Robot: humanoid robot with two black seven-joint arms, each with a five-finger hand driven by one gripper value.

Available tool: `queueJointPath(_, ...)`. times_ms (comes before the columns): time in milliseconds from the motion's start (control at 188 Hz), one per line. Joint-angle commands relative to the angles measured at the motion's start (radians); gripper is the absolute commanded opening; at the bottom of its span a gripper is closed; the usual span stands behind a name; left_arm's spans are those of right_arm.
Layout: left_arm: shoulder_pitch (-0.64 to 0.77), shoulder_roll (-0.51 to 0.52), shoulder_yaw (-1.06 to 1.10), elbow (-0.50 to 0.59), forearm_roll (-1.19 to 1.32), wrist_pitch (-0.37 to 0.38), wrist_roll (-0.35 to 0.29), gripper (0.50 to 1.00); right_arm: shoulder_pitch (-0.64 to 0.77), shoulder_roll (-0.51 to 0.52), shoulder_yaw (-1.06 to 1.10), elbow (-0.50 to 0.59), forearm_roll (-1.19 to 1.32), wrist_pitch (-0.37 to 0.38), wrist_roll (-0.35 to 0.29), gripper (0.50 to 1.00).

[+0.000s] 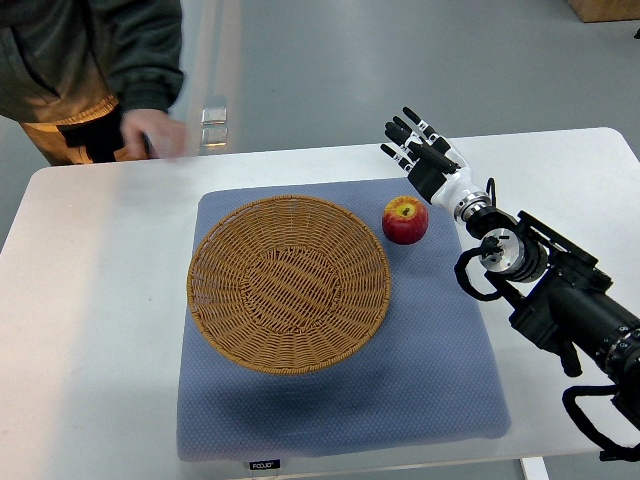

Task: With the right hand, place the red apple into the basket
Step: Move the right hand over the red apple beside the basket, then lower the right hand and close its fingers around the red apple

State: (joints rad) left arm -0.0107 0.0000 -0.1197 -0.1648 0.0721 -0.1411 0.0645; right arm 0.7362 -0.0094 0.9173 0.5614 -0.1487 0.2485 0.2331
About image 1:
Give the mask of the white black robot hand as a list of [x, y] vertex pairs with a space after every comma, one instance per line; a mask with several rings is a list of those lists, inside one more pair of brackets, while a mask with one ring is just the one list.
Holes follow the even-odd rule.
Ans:
[[490, 194], [475, 184], [470, 167], [453, 144], [409, 107], [402, 113], [385, 124], [388, 141], [380, 148], [406, 173], [419, 195], [456, 219], [490, 206]]

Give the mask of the person's hand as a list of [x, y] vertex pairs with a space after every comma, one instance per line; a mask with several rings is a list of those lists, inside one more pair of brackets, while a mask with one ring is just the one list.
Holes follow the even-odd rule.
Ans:
[[185, 153], [185, 124], [163, 111], [127, 111], [120, 129], [127, 153], [133, 159], [179, 158]]

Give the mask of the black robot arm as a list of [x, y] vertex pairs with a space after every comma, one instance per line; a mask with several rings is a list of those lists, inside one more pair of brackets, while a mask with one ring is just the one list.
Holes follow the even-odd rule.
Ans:
[[494, 183], [454, 211], [479, 245], [454, 267], [460, 287], [483, 301], [506, 300], [511, 326], [556, 354], [565, 374], [581, 375], [584, 351], [612, 381], [612, 403], [639, 423], [639, 319], [607, 294], [611, 278], [597, 259], [526, 212], [494, 205]]

